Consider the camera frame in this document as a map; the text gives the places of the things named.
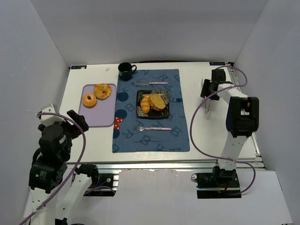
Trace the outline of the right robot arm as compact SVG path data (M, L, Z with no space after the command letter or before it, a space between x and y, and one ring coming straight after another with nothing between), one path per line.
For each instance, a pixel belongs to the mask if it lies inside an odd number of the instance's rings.
M236 161L243 145L258 130L259 99L243 94L227 81L223 66L212 70L211 79L202 81L200 97L209 102L223 99L228 104L225 120L227 139L212 174L215 181L231 181L236 174Z

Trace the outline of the metal tongs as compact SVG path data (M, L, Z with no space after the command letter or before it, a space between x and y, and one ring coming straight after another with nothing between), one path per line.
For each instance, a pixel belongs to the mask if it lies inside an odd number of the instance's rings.
M204 85L205 85L205 81L206 79L202 79L201 80L201 84L200 84L200 87L201 87L201 92L200 92L200 97L202 98L202 100L205 100L206 97L204 96ZM204 107L204 112L205 114L207 114L209 112L209 109L210 109L210 101L211 99L209 98L208 100L206 100L204 103L203 103L203 107Z

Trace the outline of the pink-handled table knife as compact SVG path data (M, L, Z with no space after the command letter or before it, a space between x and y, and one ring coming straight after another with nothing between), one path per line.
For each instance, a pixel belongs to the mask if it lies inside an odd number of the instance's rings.
M165 85L168 82L132 82L133 85Z

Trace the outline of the blue letter-print placemat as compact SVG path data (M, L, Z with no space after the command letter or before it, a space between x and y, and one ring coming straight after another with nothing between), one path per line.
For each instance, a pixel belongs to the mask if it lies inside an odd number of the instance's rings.
M141 82L168 82L165 85L133 85ZM136 115L138 90L166 90L169 94L170 114L167 118L145 119ZM134 127L171 128L171 131L137 131ZM189 136L178 69L137 70L129 81L118 80L112 151L188 152Z

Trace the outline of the dark blue mug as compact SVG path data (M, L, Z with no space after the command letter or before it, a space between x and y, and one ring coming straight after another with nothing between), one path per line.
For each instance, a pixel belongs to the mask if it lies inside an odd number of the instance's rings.
M136 72L137 66L132 65L129 62L123 62L118 65L119 79L123 81L129 81L132 79L133 74Z

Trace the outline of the black floral square plate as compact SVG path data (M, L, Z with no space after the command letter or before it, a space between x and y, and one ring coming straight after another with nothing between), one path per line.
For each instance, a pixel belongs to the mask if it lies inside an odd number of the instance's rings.
M165 109L162 111L156 111L153 109L150 109L148 114L144 114L142 112L142 108L140 106L141 100L145 97L145 95L151 95L151 94L159 94L162 99L165 102ZM145 119L154 119L154 118L167 118L170 114L170 106L169 106L169 94L166 90L138 90L136 93L136 115L139 118L145 118Z

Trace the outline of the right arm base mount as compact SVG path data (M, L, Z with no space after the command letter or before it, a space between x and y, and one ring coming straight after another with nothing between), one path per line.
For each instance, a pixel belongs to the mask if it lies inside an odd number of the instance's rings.
M236 170L225 170L218 166L212 172L194 173L191 180L197 183L198 199L241 198L240 183Z

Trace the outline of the lavender plastic tray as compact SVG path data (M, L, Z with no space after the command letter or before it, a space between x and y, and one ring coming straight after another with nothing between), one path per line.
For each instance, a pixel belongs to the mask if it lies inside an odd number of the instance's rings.
M96 105L92 108L84 106L82 98L85 94L92 93L95 85L87 84L82 88L78 114L84 116L90 128L109 127L114 123L117 87L113 83L108 85L112 88L111 95L105 100L97 99Z

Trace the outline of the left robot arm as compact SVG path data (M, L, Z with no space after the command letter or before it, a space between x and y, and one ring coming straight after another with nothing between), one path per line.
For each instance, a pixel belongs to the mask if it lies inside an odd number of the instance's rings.
M32 213L21 223L29 225L70 225L86 192L99 182L96 165L77 160L66 175L72 140L85 137L89 126L74 110L67 116L55 110L37 113L41 123L39 148L33 156L29 175Z

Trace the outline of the corner label sticker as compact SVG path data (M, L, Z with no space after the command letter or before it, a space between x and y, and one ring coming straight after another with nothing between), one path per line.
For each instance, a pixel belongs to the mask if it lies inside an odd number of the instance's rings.
M73 65L70 67L70 69L86 69L86 65Z
M225 66L225 62L220 62L220 61L214 61L214 62L209 62L210 66Z

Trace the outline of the striped croissant bread roll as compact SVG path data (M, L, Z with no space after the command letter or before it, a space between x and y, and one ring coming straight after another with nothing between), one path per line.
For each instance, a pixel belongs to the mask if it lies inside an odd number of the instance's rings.
M150 95L147 94L140 102L140 106L141 106L142 112L144 114L148 114L148 112L150 111L149 98L150 98Z

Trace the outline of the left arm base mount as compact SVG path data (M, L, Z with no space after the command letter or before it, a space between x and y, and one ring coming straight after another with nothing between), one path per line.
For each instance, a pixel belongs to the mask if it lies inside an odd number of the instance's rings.
M75 180L79 181L79 174L85 174L87 177L91 177L92 180L92 184L87 188L83 196L113 197L115 195L113 173L100 173L96 165L81 164L73 173L72 184Z

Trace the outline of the pink-handled fork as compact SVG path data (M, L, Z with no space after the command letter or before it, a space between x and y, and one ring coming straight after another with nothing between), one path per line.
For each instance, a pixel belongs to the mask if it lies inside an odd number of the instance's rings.
M138 127L138 126L135 126L134 130L137 130L137 131L145 131L145 130L171 131L172 129L169 127Z

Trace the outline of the right corner label sticker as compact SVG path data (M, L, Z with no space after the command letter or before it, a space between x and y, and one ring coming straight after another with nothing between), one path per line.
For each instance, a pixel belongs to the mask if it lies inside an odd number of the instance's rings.
M220 62L220 61L214 61L214 62L209 62L210 66L225 66L225 62Z

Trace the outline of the round glazed donut bread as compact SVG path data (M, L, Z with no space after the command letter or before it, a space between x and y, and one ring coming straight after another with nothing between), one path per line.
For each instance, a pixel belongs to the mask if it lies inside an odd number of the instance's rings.
M93 93L87 93L82 97L82 104L87 108L92 108L97 104L97 98Z

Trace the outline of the twisted bagel bread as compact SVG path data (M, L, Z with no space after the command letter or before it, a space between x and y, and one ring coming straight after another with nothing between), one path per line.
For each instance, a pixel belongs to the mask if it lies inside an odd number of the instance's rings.
M112 88L106 83L96 84L93 88L93 92L96 98L105 100L111 95Z

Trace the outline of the left corner label sticker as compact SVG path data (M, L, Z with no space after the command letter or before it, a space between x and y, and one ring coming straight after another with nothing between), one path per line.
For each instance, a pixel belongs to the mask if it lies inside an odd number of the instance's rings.
M86 69L86 65L73 65L70 67L70 69Z

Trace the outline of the brown bread slice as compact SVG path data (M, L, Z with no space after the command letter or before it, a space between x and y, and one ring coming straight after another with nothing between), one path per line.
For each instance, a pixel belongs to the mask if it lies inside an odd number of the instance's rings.
M151 94L148 103L150 108L156 111L162 111L166 107L164 100L159 94Z

